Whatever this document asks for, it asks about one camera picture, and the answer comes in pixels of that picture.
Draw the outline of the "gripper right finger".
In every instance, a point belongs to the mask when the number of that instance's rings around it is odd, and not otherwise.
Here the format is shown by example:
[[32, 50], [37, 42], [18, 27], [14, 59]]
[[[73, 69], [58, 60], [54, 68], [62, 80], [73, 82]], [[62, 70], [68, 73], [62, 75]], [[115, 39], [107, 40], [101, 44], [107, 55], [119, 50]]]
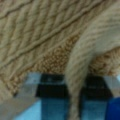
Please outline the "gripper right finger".
[[106, 81], [113, 97], [120, 97], [120, 80], [115, 76], [109, 76]]

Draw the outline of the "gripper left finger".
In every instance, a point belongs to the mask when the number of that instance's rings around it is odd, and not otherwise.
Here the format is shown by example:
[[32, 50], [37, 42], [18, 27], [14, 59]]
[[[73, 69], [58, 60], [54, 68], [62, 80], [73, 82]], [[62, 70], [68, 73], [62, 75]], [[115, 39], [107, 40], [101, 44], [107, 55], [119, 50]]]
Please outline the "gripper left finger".
[[32, 97], [38, 98], [39, 95], [38, 87], [41, 83], [42, 74], [38, 72], [30, 72], [23, 84], [21, 85], [19, 92], [17, 93], [16, 97]]

